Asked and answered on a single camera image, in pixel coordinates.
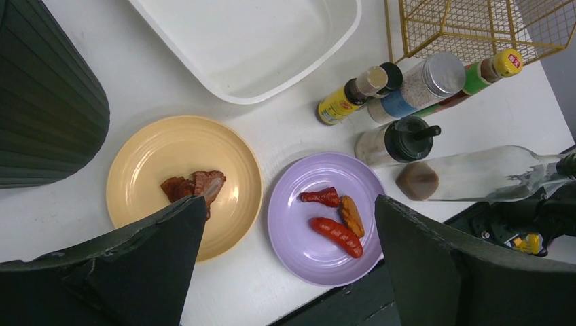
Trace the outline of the brown roasted meat piece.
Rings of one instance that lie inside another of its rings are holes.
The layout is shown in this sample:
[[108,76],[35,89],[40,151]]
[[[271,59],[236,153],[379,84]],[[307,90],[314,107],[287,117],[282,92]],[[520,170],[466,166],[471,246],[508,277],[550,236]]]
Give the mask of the brown roasted meat piece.
[[209,220],[211,204],[217,199],[226,181],[226,176],[219,170],[195,171],[188,178],[168,178],[160,184],[160,188],[170,203],[186,196],[203,196],[206,202],[206,220]]

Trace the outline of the black lid grinder jar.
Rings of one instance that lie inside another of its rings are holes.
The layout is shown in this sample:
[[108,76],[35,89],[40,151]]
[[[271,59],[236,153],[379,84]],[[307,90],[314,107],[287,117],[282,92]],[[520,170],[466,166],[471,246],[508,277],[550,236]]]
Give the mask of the black lid grinder jar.
[[355,143],[355,157],[371,168],[406,164],[426,158],[442,129],[408,116],[364,132]]

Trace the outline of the yellow cap sauce bottle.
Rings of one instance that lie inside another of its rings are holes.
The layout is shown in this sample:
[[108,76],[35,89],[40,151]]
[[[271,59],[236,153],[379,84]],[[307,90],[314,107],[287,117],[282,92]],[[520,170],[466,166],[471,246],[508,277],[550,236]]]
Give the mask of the yellow cap sauce bottle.
[[412,115],[424,118],[455,107],[496,82],[519,74],[523,67],[524,60],[519,51],[513,48],[501,50],[490,58],[465,66],[465,85],[461,91]]

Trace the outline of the silver lid salt shaker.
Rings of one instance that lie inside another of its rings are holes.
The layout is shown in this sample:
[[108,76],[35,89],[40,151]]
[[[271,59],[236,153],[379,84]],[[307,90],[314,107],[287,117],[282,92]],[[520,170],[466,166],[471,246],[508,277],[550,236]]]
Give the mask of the silver lid salt shaker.
[[367,112],[380,125],[435,105],[465,85],[465,68],[457,56],[438,52],[403,74],[400,89],[367,104]]

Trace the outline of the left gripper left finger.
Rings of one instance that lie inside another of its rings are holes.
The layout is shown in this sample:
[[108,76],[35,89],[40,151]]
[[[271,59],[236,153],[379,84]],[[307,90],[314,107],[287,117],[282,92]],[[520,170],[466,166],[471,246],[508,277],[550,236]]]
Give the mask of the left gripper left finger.
[[202,196],[31,261],[1,264],[2,325],[179,325],[206,223]]

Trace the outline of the glass bottle with brown sauce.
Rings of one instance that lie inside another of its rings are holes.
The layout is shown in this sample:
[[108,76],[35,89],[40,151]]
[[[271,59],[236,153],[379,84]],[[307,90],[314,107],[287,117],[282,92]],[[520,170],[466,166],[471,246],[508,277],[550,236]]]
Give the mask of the glass bottle with brown sauce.
[[574,153],[538,155],[505,145],[409,163],[396,184],[413,201],[515,202],[574,180]]

